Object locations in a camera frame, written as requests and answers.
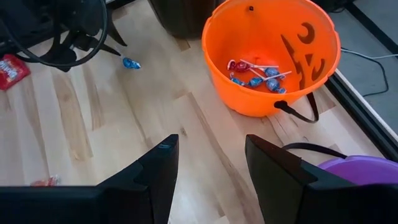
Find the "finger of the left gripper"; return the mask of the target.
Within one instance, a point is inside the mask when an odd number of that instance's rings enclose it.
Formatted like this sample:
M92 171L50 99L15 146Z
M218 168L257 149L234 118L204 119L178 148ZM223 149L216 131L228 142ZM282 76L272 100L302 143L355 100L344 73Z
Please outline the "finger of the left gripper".
M89 51L89 49L95 48L98 44L99 40L87 35L79 35L74 42L75 47L85 52ZM109 52L111 54L115 54L117 56L121 56L121 54L117 50L113 49L112 47L106 44L101 44L99 49Z
M127 47L127 44L123 40L123 38L120 36L116 26L114 25L113 22L113 11L111 9L107 9L107 14L108 14L108 35L115 40L118 44Z

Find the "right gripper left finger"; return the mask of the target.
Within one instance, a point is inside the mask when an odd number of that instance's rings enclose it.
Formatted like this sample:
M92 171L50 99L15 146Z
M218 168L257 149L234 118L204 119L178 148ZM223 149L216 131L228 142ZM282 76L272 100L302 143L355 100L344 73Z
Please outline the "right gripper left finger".
M178 173L178 134L99 184L108 223L167 223Z

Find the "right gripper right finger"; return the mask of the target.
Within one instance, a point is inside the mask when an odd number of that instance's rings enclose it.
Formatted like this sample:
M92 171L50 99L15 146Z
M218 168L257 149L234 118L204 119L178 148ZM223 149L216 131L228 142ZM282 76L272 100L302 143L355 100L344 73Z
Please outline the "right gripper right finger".
M266 223L299 223L303 199L312 184L319 189L351 186L351 182L254 134L246 136L245 154Z

